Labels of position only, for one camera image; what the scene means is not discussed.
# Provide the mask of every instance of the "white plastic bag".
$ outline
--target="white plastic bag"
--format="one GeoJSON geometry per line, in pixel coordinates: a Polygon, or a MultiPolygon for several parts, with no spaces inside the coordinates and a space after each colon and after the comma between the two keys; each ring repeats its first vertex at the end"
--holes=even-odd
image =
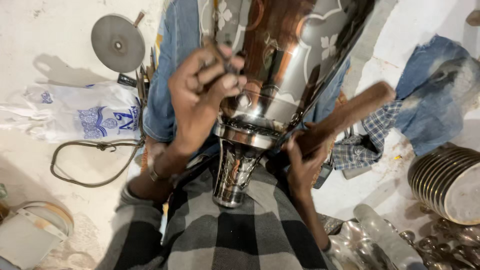
{"type": "Polygon", "coordinates": [[[84,88],[35,84],[26,105],[0,104],[0,129],[19,128],[39,140],[138,139],[137,89],[116,82],[84,88]]]}

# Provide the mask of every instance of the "black and gray plaid fabric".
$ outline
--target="black and gray plaid fabric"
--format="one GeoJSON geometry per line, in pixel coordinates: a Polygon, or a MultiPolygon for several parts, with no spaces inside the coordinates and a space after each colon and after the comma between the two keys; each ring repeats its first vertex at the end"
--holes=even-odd
{"type": "MultiPolygon", "coordinates": [[[[217,160],[212,164],[218,168],[217,160]]],[[[98,269],[326,269],[288,190],[263,167],[253,172],[236,209],[212,201],[214,175],[204,169],[177,187],[163,245],[161,208],[123,190],[115,236],[98,269]]]]}
{"type": "Polygon", "coordinates": [[[335,143],[332,149],[335,170],[363,168],[377,163],[384,152],[385,137],[394,127],[402,101],[384,105],[362,121],[367,135],[355,135],[335,143]]]}

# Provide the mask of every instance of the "circular metal disc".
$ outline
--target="circular metal disc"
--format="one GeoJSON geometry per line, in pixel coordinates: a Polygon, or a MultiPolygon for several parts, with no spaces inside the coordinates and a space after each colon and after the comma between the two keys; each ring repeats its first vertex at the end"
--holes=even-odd
{"type": "Polygon", "coordinates": [[[95,23],[92,46],[104,65],[121,73],[135,70],[145,56],[144,39],[138,29],[116,15],[104,16],[95,23]]]}

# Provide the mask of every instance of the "rope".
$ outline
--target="rope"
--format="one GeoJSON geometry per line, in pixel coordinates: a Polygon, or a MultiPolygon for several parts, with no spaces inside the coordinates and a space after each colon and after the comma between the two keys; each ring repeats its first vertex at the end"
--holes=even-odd
{"type": "Polygon", "coordinates": [[[143,117],[143,105],[140,106],[140,113],[139,113],[139,120],[138,120],[138,125],[140,127],[140,141],[138,142],[138,144],[132,144],[132,143],[115,143],[115,144],[109,144],[109,143],[81,143],[81,142],[66,142],[64,144],[61,144],[56,150],[55,152],[53,152],[53,157],[52,157],[52,163],[50,165],[50,172],[57,178],[63,180],[63,181],[66,181],[66,182],[69,182],[69,183],[72,183],[72,184],[77,184],[77,185],[81,185],[81,186],[84,186],[84,187],[100,187],[100,186],[104,186],[106,184],[109,184],[111,182],[113,182],[115,179],[117,179],[122,173],[123,171],[125,171],[126,168],[128,168],[128,165],[130,165],[130,162],[133,160],[133,158],[135,157],[135,154],[137,153],[138,149],[142,148],[145,144],[145,135],[144,135],[144,127],[143,127],[143,122],[142,122],[142,117],[143,117]],[[77,145],[77,146],[85,146],[85,147],[95,147],[101,151],[105,151],[107,148],[111,148],[113,147],[114,149],[111,150],[110,152],[114,152],[117,150],[117,147],[119,146],[131,146],[131,147],[135,147],[133,149],[133,152],[132,154],[130,155],[130,158],[128,159],[127,161],[127,164],[125,164],[125,166],[123,166],[123,168],[120,170],[119,173],[117,173],[115,176],[113,176],[112,178],[104,181],[104,182],[101,182],[101,183],[98,183],[98,184],[86,184],[86,183],[82,183],[82,182],[79,182],[79,181],[76,181],[76,180],[73,180],[73,179],[68,179],[68,178],[65,178],[65,177],[62,177],[60,175],[58,175],[56,172],[55,172],[55,163],[57,161],[57,156],[58,156],[58,153],[60,152],[60,150],[62,150],[64,147],[67,147],[67,146],[71,146],[71,145],[77,145]]]}

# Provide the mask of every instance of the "white floor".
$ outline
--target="white floor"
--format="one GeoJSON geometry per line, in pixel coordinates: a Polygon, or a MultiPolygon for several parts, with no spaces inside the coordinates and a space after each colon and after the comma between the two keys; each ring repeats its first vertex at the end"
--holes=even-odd
{"type": "MultiPolygon", "coordinates": [[[[150,47],[162,8],[159,0],[0,3],[0,103],[15,100],[15,95],[33,82],[81,86],[116,79],[118,74],[105,67],[93,52],[93,24],[110,13],[135,20],[143,10],[146,16],[139,28],[150,47]]],[[[477,58],[480,28],[464,23],[475,7],[480,8],[475,0],[399,0],[379,36],[372,59],[363,69],[357,92],[380,79],[395,86],[415,46],[435,33],[460,42],[477,58]]],[[[465,145],[469,137],[478,138],[480,113],[470,113],[467,118],[462,136],[456,139],[460,145],[465,145]]],[[[100,188],[75,186],[60,181],[49,171],[52,153],[58,145],[34,141],[18,131],[0,131],[0,142],[0,183],[7,186],[8,203],[15,206],[24,201],[47,200],[66,207],[75,219],[74,235],[42,262],[41,269],[94,268],[108,246],[110,220],[126,174],[100,188]]],[[[480,145],[465,146],[478,150],[480,145]]],[[[130,150],[99,154],[94,149],[73,147],[62,154],[65,159],[60,166],[78,179],[100,182],[123,166],[130,150]]],[[[348,181],[341,172],[333,172],[320,190],[313,191],[317,211],[346,220],[352,218],[353,207],[363,202],[400,230],[428,234],[430,228],[425,223],[430,217],[418,212],[406,182],[412,158],[405,138],[391,132],[385,155],[371,172],[348,181]],[[395,160],[398,155],[403,159],[395,160]]]]}

